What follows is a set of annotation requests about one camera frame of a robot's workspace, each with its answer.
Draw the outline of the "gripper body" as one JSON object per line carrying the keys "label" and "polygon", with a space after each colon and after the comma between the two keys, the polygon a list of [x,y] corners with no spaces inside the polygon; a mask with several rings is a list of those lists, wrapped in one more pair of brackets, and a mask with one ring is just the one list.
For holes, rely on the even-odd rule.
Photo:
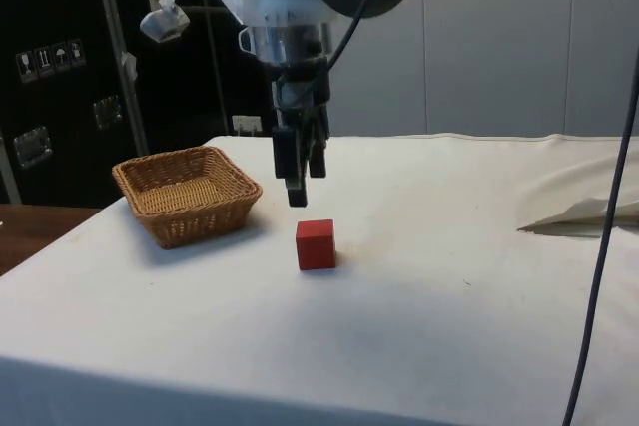
{"label": "gripper body", "polygon": [[293,115],[327,119],[330,100],[328,58],[270,66],[272,103],[278,120]]}

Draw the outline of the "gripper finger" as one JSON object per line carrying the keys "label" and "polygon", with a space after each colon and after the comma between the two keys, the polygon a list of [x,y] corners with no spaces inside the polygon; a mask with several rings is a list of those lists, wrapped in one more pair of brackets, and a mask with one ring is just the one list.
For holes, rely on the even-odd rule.
{"label": "gripper finger", "polygon": [[309,146],[309,173],[312,178],[326,176],[325,149],[329,138],[329,123],[326,106],[318,106],[311,122],[311,142]]}
{"label": "gripper finger", "polygon": [[274,166],[277,179],[285,182],[289,205],[307,205],[304,131],[297,114],[279,114],[272,130]]}

